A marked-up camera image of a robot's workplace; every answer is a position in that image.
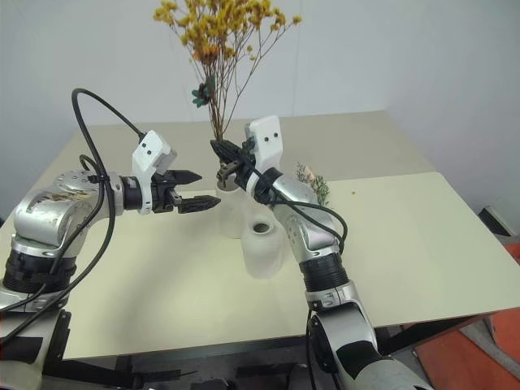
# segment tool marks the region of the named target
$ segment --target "beige table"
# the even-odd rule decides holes
[[[375,327],[520,306],[520,268],[386,114],[291,118],[282,125],[283,170],[293,171],[302,161],[333,180],[330,206],[349,224],[344,265]],[[230,132],[236,141],[240,127]],[[212,193],[216,158],[207,145],[207,124],[143,126],[151,128],[177,148],[176,168],[205,176],[196,193]],[[135,137],[104,127],[95,128],[93,138],[106,166],[129,174]],[[78,135],[37,184],[77,167],[81,152],[85,146]],[[105,228],[101,222],[89,232],[77,260],[80,269]],[[0,230],[4,259],[12,232],[9,218]],[[301,335],[304,290],[288,248],[273,279],[249,277],[240,242],[219,235],[214,210],[128,212],[116,221],[105,257],[71,295],[65,358]]]

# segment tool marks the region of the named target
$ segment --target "dried flower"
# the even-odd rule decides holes
[[[196,96],[194,102],[209,107],[214,136],[222,140],[258,64],[291,26],[301,22],[301,17],[295,15],[287,24],[285,14],[277,6],[272,7],[271,0],[184,0],[184,4],[185,9],[181,9],[176,2],[162,0],[154,20],[168,24],[188,49],[199,89],[214,80],[209,94],[202,93],[208,88],[197,89],[201,96]],[[262,35],[264,22],[271,32]],[[258,40],[256,49],[248,44],[249,39]],[[249,72],[239,83],[236,69],[245,57],[251,61]],[[228,91],[233,85],[236,96],[231,104]]]
[[[321,175],[315,175],[312,170],[301,163],[297,164],[296,176],[302,183],[308,184],[318,197],[318,204],[326,206],[328,204],[327,196],[331,192],[327,182]]]

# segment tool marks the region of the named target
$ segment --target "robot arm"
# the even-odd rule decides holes
[[[115,215],[124,210],[140,214],[173,211],[190,213],[210,209],[219,203],[211,196],[183,199],[176,185],[201,179],[191,171],[167,170],[175,157],[170,146],[155,132],[146,133],[132,155],[132,176],[108,174]],[[88,228],[109,217],[108,196],[86,228],[74,238],[74,231],[96,210],[99,177],[95,171],[69,171],[44,189],[29,193],[16,207],[16,234],[0,284],[0,388],[38,389],[55,328],[67,303],[64,295],[35,326],[10,343],[5,337],[21,323],[44,308],[70,284],[76,271],[76,256],[85,242]],[[56,258],[57,268],[52,271]]]
[[[377,352],[374,329],[341,261],[342,243],[315,223],[334,230],[332,217],[311,207],[318,202],[309,186],[279,170],[283,146],[278,118],[253,121],[245,136],[242,148],[229,141],[211,142],[225,164],[217,177],[224,181],[235,174],[236,183],[268,205],[284,226],[303,274],[307,305],[316,313],[307,327],[320,367],[337,374],[348,390],[432,390],[406,366]],[[295,210],[291,202],[304,205],[298,203]]]

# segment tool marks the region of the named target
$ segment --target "black cable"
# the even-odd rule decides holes
[[[345,222],[345,220],[343,218],[341,218],[341,215],[336,213],[334,210],[331,210],[331,209],[329,209],[328,207],[325,207],[325,206],[315,205],[314,203],[308,203],[306,201],[290,201],[290,200],[287,200],[287,199],[284,199],[282,201],[273,201],[271,204],[272,205],[286,205],[286,206],[289,206],[289,207],[291,207],[291,206],[309,207],[310,209],[317,209],[317,210],[325,211],[326,213],[332,215],[334,218],[336,218],[341,223],[341,227],[343,228],[343,233],[341,234],[341,236],[335,230],[330,229],[329,227],[325,227],[324,225],[322,225],[321,223],[319,223],[315,219],[312,219],[311,217],[309,217],[309,215],[307,215],[307,214],[303,215],[302,214],[302,213],[304,213],[303,210],[301,210],[302,213],[298,213],[301,216],[303,216],[304,218],[306,218],[307,220],[309,220],[311,223],[313,223],[313,224],[317,225],[319,228],[322,228],[323,230],[331,233],[335,238],[337,238],[338,241],[339,241],[340,253],[343,253],[343,248],[345,246],[344,242],[345,242],[345,240],[347,238],[347,234],[349,233],[349,228],[348,228],[347,223]]]
[[[336,386],[336,390],[341,390],[340,383],[338,382],[338,379],[336,377],[336,374],[332,373],[332,380],[334,381],[334,386]]]
[[[80,164],[86,171],[90,171],[90,167],[87,165],[87,163],[90,164],[90,166],[96,171],[96,174],[99,176],[99,167],[96,164],[94,160],[92,160],[89,156],[85,154],[80,154]]]
[[[112,192],[111,184],[110,184],[110,177],[106,173],[105,166],[103,164],[103,161],[98,153],[98,150],[96,149],[95,144],[93,143],[92,137],[89,134],[89,130],[87,129],[85,122],[83,120],[83,116],[81,115],[80,106],[78,103],[78,95],[80,93],[84,93],[91,98],[94,98],[98,102],[100,102],[103,106],[108,108],[110,111],[112,111],[116,116],[118,116],[123,122],[125,122],[138,136],[140,141],[142,138],[144,138],[145,134],[141,132],[136,126],[133,125],[128,119],[126,119],[122,114],[120,114],[113,106],[111,106],[108,102],[100,98],[95,93],[92,93],[88,91],[87,89],[74,89],[72,91],[72,107],[74,109],[74,114],[76,115],[76,120],[78,122],[78,125],[80,126],[80,130],[83,134],[83,137],[87,143],[87,146],[90,149],[90,152],[93,155],[93,160],[86,156],[81,155],[80,156],[80,162],[83,168],[86,167],[85,161],[89,162],[92,165],[92,168],[96,171],[96,174],[99,179],[99,195],[97,198],[97,204],[94,207],[93,211],[89,214],[89,217],[74,231],[74,233],[67,239],[65,242],[65,245],[63,246],[63,249],[58,253],[55,260],[53,261],[52,267],[50,269],[50,273],[52,274],[55,272],[55,269],[57,268],[59,264],[59,260],[62,258],[63,254],[67,250],[68,246],[74,241],[74,239],[77,237],[78,234],[92,221],[92,219],[96,216],[96,214],[101,209],[103,202],[104,202],[104,189],[106,191],[107,195],[107,201],[108,201],[108,210],[109,210],[109,222],[108,222],[108,228],[106,229],[106,235],[105,239],[102,243],[102,246],[94,256],[94,258],[91,260],[91,262],[88,264],[88,266],[81,272],[81,274],[75,278],[64,290],[61,291],[60,294],[56,295],[52,300],[48,301],[39,311],[37,311],[35,314],[33,314],[31,317],[26,319],[24,322],[22,322],[17,328],[15,328],[13,331],[11,331],[7,336],[5,336],[2,339],[2,347],[5,347],[7,343],[9,343],[11,340],[13,340],[20,332],[22,332],[25,328],[27,328],[31,323],[39,319],[48,309],[52,308],[56,303],[61,301],[77,284],[81,282],[89,273],[90,271],[98,264],[100,258],[105,253],[106,248],[108,247],[112,233],[114,231],[114,225],[115,225],[115,200],[114,200],[114,193]],[[42,285],[38,291],[33,294],[31,297],[27,298],[26,300],[23,300],[21,302],[18,302],[14,305],[15,307],[20,307],[22,305],[25,305],[29,303],[30,301],[34,301],[37,297],[39,297],[43,291],[45,290],[45,285]],[[8,306],[4,308],[5,311],[12,310],[8,309]]]
[[[101,172],[99,171],[98,165],[88,156],[85,156],[82,154],[86,160],[88,161],[92,166],[93,169],[96,171],[96,175],[101,175]],[[81,161],[80,156],[80,162],[83,167],[85,167],[85,162]],[[87,215],[87,218],[76,228],[76,230],[65,240],[63,243],[62,248],[56,253],[56,257],[54,258],[54,261],[50,267],[49,274],[54,275],[54,273],[58,270],[59,262],[62,260],[63,255],[67,252],[68,248],[71,246],[72,242],[78,237],[78,235],[85,229],[89,223],[93,220],[93,218],[98,214],[99,210],[103,206],[104,197],[105,197],[105,191],[102,185],[102,182],[99,183],[99,194],[97,195],[97,202],[96,206],[92,209],[89,215]],[[13,303],[12,305],[2,307],[0,309],[0,313],[6,313],[7,311],[17,309],[21,306],[25,306],[28,303],[31,303],[32,301],[36,300],[39,296],[41,296],[44,291],[47,288],[47,284],[43,284],[35,293],[33,293],[30,297],[27,297],[23,299],[22,301],[18,301],[16,303]]]
[[[307,369],[309,370],[309,380],[310,380],[310,386],[312,387],[312,390],[316,390],[316,382],[314,381],[314,373],[312,372],[312,361],[310,360],[310,330],[309,330],[309,320],[310,316],[312,315],[312,310],[309,309],[309,312],[307,313],[307,322],[305,323],[305,356],[307,357]]]
[[[227,145],[221,144],[221,146],[224,149],[227,149],[227,151],[230,152],[231,154],[235,153],[235,151],[232,150],[232,149],[229,149]],[[343,253],[343,249],[345,247],[345,240],[346,240],[347,234],[348,234],[348,228],[347,228],[347,223],[345,222],[345,220],[343,218],[341,218],[341,216],[339,214],[337,214],[335,211],[333,211],[333,210],[331,210],[331,209],[329,209],[329,208],[327,208],[325,206],[315,205],[313,203],[307,203],[307,202],[296,202],[296,201],[291,201],[289,199],[286,199],[285,196],[278,189],[276,189],[275,186],[273,186],[273,184],[271,184],[258,169],[256,169],[256,167],[247,159],[247,157],[242,156],[242,155],[240,157],[241,157],[240,160],[245,165],[247,165],[248,168],[251,171],[253,171],[254,174],[256,174],[256,176],[258,176],[258,179],[261,180],[265,185],[267,185],[269,187],[269,189],[271,191],[273,191],[273,193],[275,193],[275,195],[280,199],[280,201],[276,201],[276,199],[275,199],[271,204],[275,204],[276,202],[282,202],[282,204],[285,204],[286,206],[289,206],[292,210],[297,212],[303,218],[307,219],[313,225],[317,226],[318,228],[323,229],[325,232],[328,232],[328,233],[332,234],[338,240],[338,245],[340,247],[340,254]],[[320,210],[325,211],[328,214],[334,216],[335,218],[337,218],[340,221],[341,226],[343,227],[343,234],[340,236],[336,230],[330,229],[329,227],[327,227],[327,226],[323,225],[322,223],[318,222],[316,219],[310,217],[308,214],[305,213],[305,211],[300,210],[297,207],[297,204],[299,204],[299,206],[304,206],[304,207],[309,207],[309,208],[314,208],[314,209],[320,209]]]
[[[100,102],[103,106],[105,106],[106,108],[108,108],[110,111],[112,111],[112,113],[114,113],[119,119],[121,119],[123,122],[126,123],[127,126],[129,126],[138,136],[139,136],[139,141],[142,141],[142,139],[145,137],[145,134],[139,130],[135,124],[133,124],[132,122],[130,122],[128,119],[126,119],[123,114],[121,114],[119,111],[117,111],[110,103],[106,102],[102,97],[99,97],[97,94],[95,94],[94,92],[90,92],[89,90],[87,89],[84,89],[84,88],[76,88],[72,91],[72,105],[74,106],[74,113],[76,114],[76,119],[78,121],[78,123],[81,122],[83,123],[83,126],[85,125],[85,123],[83,122],[83,117],[81,116],[81,113],[80,113],[80,116],[78,117],[77,115],[77,111],[80,109],[79,108],[79,105],[78,105],[78,101],[77,101],[77,97],[80,93],[83,93],[85,95],[88,95],[90,96],[91,98],[97,100],[98,102]]]

